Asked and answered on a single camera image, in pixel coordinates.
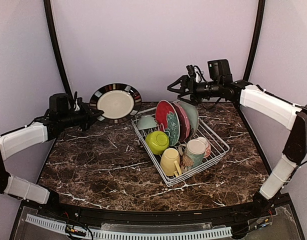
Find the pink polka dot plate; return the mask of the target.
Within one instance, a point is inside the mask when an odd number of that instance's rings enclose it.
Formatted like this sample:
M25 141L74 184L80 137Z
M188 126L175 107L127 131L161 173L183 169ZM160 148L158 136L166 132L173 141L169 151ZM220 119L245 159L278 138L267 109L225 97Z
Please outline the pink polka dot plate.
M179 142L184 142L190 135L190 121L184 108L178 103L172 103L180 123Z

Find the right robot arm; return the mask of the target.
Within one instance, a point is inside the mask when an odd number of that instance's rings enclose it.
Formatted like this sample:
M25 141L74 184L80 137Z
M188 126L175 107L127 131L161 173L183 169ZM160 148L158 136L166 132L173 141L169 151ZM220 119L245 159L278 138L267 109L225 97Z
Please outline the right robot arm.
M167 90L177 93L177 98L182 101L189 96L186 103L192 105L202 103L203 99L225 99L237 107L262 113L290 131L280 160L255 195L256 200L248 207L253 217L259 217L268 209L268 201L306 163L307 105L287 101L246 80L234 81L226 59L211 60L207 65L210 81L205 80L198 66L188 65L187 74L170 84Z

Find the striped rim cream plate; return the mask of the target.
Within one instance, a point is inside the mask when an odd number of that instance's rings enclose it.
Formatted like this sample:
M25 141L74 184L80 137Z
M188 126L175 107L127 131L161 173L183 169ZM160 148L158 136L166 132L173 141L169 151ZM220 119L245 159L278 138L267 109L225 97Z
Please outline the striped rim cream plate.
M91 96L91 108L103 111L97 120L120 124L131 120L140 110L142 97L138 90L124 83L111 83L99 88Z

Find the red and teal plate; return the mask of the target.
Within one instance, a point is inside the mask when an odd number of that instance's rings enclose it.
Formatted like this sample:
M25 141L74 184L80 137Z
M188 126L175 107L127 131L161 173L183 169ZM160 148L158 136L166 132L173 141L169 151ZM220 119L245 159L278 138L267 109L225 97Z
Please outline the red and teal plate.
M174 106L167 100L161 100L156 106L155 120L159 130L167 134L169 146L175 146L180 138L180 121Z

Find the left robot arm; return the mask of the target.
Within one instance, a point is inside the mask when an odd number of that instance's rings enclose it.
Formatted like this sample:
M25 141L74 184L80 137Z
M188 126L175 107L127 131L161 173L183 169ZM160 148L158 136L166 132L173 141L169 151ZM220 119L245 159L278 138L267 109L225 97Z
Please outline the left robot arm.
M80 97L56 93L50 96L49 108L43 116L36 117L28 125L0 134L0 194L44 205L45 211L53 218L60 218L64 214L64 206L50 198L50 190L7 172L4 162L29 147L56 139L67 128L88 130L103 113Z

